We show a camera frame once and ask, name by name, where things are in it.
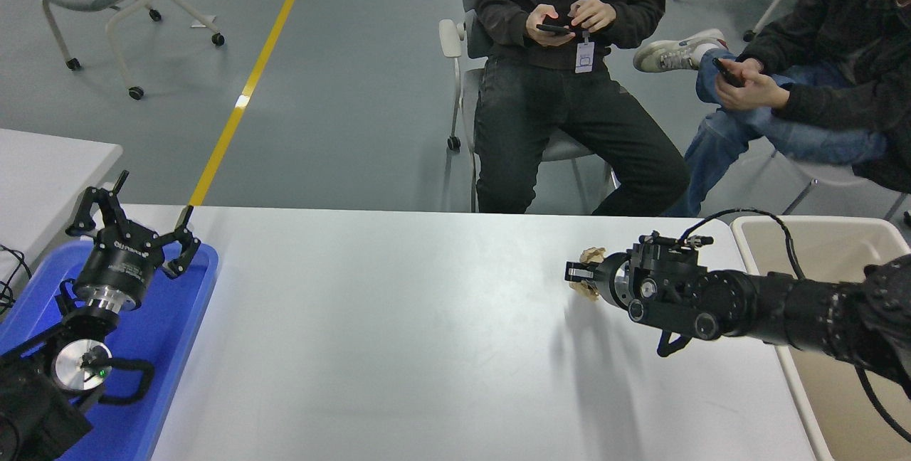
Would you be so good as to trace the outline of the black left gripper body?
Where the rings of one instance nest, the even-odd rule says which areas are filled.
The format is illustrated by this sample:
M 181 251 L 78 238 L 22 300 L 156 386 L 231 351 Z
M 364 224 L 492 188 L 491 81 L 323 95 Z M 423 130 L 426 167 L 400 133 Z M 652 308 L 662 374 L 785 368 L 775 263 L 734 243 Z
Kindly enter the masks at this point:
M 143 226 L 132 226 L 121 233 L 114 226 L 102 228 L 87 262 L 75 280 L 74 293 L 88 301 L 93 290 L 108 288 L 142 302 L 157 267 L 164 262 L 162 247 L 151 248 L 156 233 Z

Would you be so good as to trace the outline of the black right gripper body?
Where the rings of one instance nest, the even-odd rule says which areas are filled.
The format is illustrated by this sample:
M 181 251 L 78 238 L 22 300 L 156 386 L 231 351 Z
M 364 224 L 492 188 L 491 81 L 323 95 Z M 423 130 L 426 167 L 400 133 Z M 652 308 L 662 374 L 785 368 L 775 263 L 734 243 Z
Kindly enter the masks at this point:
M 594 282 L 601 298 L 615 307 L 628 309 L 631 293 L 628 286 L 628 253 L 613 253 L 594 270 Z

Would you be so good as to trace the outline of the person's left hand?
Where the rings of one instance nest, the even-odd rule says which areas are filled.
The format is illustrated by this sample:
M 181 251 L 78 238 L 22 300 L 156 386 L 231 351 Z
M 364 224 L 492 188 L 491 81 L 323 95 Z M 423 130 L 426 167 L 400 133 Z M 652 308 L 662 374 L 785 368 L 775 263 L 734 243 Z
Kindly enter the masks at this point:
M 728 84 L 722 76 L 716 78 L 715 91 L 720 104 L 729 110 L 747 111 L 760 107 L 781 109 L 789 101 L 790 91 L 777 85 L 771 76 L 754 70 L 743 70 L 739 79 L 743 84 L 741 88 Z
M 609 27 L 617 19 L 617 11 L 601 0 L 578 0 L 570 5 L 570 26 L 589 33 Z

